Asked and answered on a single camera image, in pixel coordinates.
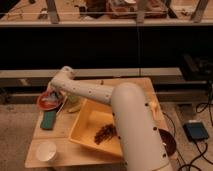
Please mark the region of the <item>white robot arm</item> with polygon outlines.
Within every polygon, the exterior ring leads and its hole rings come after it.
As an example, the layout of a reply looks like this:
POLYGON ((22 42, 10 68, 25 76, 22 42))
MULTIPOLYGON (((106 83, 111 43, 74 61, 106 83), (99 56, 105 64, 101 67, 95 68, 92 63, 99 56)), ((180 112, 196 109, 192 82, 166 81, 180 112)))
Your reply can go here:
POLYGON ((173 171, 147 96, 137 84, 112 87, 76 81, 69 66, 62 67, 50 84, 111 106, 127 171, 173 171))

